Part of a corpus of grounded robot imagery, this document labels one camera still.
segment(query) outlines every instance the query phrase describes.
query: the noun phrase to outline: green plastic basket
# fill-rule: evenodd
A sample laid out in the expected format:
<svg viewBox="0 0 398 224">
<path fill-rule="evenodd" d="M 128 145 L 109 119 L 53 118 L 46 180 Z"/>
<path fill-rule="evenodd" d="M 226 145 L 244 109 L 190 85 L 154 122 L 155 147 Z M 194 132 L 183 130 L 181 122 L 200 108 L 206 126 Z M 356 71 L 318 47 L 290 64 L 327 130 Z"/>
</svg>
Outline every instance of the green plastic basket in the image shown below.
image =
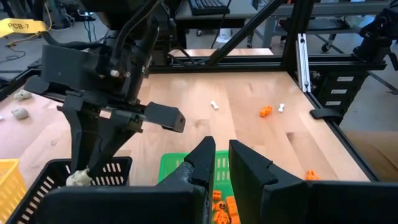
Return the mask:
<svg viewBox="0 0 398 224">
<path fill-rule="evenodd" d="M 171 174 L 184 160 L 187 153 L 168 153 L 160 161 L 159 182 Z M 229 178 L 228 151 L 216 151 L 214 190 L 220 190 L 223 201 L 233 196 L 231 179 Z"/>
</svg>

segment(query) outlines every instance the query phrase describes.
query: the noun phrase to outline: yellow basket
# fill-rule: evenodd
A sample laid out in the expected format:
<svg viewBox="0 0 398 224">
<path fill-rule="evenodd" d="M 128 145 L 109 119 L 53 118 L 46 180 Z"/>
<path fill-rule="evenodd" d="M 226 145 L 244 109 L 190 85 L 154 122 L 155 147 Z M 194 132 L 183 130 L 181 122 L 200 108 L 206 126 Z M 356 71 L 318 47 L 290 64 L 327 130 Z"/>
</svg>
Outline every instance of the yellow basket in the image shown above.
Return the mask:
<svg viewBox="0 0 398 224">
<path fill-rule="evenodd" d="M 0 159 L 0 223 L 5 223 L 26 193 L 18 159 Z"/>
</svg>

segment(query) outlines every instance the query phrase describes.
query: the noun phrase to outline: orange toy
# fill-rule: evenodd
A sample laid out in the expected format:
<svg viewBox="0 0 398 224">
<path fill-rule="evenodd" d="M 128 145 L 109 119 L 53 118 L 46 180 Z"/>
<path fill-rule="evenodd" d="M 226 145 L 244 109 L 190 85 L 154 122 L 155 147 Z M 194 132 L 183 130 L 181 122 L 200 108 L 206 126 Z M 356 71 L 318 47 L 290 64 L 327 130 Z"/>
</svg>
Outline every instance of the orange toy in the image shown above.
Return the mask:
<svg viewBox="0 0 398 224">
<path fill-rule="evenodd" d="M 229 216 L 224 210 L 226 209 L 226 204 L 223 201 L 217 202 L 216 204 L 216 213 L 214 214 L 213 221 L 216 224 L 229 224 L 230 219 Z"/>
<path fill-rule="evenodd" d="M 217 204 L 216 204 L 216 211 L 217 211 L 217 212 L 223 211 L 223 210 L 225 210 L 225 209 L 226 209 L 226 204 L 225 204 L 225 202 L 223 202 L 223 201 L 217 202 Z"/>
<path fill-rule="evenodd" d="M 319 176 L 314 170 L 308 170 L 305 174 L 306 180 L 320 180 Z"/>
<path fill-rule="evenodd" d="M 221 191 L 220 190 L 213 191 L 213 200 L 221 200 Z"/>
<path fill-rule="evenodd" d="M 260 117 L 265 117 L 267 115 L 270 115 L 271 112 L 272 112 L 272 107 L 265 106 L 263 109 L 260 110 Z"/>
<path fill-rule="evenodd" d="M 233 196 L 229 196 L 226 198 L 226 204 L 228 207 L 228 214 L 231 217 L 231 224 L 240 224 L 239 216 L 238 216 L 238 207 L 236 206 L 235 198 Z"/>
</svg>

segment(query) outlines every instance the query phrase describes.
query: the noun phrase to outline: black basket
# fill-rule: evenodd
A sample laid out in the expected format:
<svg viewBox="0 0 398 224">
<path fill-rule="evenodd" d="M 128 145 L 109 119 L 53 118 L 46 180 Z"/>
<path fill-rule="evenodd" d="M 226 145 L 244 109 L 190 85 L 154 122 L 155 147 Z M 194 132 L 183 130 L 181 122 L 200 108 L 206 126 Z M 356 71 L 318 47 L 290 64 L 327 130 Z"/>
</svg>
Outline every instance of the black basket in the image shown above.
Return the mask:
<svg viewBox="0 0 398 224">
<path fill-rule="evenodd" d="M 53 189 L 65 186 L 70 175 L 71 159 L 54 159 L 49 161 L 19 205 L 14 210 L 7 223 L 33 223 L 32 218 L 41 199 Z M 114 157 L 104 166 L 103 171 L 91 181 L 91 185 L 128 185 L 132 164 L 130 157 Z"/>
</svg>

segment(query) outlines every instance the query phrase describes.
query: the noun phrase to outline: keyboard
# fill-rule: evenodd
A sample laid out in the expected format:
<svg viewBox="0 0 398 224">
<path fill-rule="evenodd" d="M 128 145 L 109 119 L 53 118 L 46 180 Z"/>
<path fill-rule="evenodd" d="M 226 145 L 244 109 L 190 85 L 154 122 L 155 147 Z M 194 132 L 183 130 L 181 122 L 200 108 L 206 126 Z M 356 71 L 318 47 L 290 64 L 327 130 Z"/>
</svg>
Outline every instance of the keyboard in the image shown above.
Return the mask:
<svg viewBox="0 0 398 224">
<path fill-rule="evenodd" d="M 188 2 L 193 16 L 229 13 L 229 9 L 221 0 L 188 0 Z"/>
</svg>

